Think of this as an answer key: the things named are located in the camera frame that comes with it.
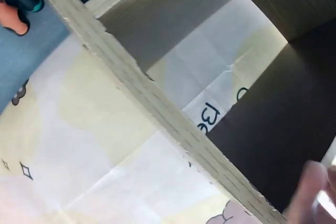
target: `finger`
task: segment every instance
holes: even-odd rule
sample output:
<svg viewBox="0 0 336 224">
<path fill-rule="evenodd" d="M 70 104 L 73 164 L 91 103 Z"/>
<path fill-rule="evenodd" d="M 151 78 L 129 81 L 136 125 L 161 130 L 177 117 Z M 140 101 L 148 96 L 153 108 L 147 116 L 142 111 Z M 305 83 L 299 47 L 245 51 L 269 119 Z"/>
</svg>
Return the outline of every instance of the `finger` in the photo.
<svg viewBox="0 0 336 224">
<path fill-rule="evenodd" d="M 319 191 L 328 185 L 327 169 L 321 163 L 309 161 L 305 164 L 297 191 L 289 205 L 289 223 L 304 224 L 313 219 L 312 206 Z"/>
</svg>

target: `pink cloud print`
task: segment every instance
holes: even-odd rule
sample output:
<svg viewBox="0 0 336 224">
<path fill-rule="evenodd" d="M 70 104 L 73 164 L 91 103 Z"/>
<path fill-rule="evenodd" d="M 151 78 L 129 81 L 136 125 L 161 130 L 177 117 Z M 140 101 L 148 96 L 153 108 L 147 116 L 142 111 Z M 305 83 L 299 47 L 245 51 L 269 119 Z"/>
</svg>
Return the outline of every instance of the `pink cloud print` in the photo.
<svg viewBox="0 0 336 224">
<path fill-rule="evenodd" d="M 230 200 L 223 213 L 212 217 L 206 224 L 260 224 L 260 222 L 237 201 Z"/>
</svg>

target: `orange screwdriver handle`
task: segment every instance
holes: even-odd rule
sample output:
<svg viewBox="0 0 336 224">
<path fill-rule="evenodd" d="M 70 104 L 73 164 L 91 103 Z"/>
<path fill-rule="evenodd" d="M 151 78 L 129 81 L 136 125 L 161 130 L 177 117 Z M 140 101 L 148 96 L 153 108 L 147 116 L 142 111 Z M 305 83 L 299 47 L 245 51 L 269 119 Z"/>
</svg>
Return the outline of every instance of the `orange screwdriver handle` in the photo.
<svg viewBox="0 0 336 224">
<path fill-rule="evenodd" d="M 16 7 L 8 5 L 5 0 L 0 0 L 0 24 L 19 36 L 29 31 L 29 21 Z"/>
</svg>

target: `blue fabric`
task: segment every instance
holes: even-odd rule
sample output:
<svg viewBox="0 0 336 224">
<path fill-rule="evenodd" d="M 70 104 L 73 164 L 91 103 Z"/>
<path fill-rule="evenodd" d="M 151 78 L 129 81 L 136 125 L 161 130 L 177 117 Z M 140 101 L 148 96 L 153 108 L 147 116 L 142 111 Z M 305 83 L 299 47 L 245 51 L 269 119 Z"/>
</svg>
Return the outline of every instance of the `blue fabric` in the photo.
<svg viewBox="0 0 336 224">
<path fill-rule="evenodd" d="M 46 1 L 39 13 L 27 13 L 30 30 L 18 37 L 0 26 L 0 113 L 69 31 Z"/>
</svg>

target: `hand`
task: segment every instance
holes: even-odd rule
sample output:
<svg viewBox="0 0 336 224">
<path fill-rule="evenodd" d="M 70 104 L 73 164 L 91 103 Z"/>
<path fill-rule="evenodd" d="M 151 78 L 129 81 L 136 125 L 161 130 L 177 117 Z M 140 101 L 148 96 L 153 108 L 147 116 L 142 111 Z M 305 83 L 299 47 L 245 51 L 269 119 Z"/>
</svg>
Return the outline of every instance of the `hand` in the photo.
<svg viewBox="0 0 336 224">
<path fill-rule="evenodd" d="M 324 165 L 310 161 L 305 165 L 289 205 L 286 214 L 289 224 L 336 224 L 336 220 L 316 201 L 321 190 L 336 203 L 336 166 L 326 169 Z"/>
</svg>

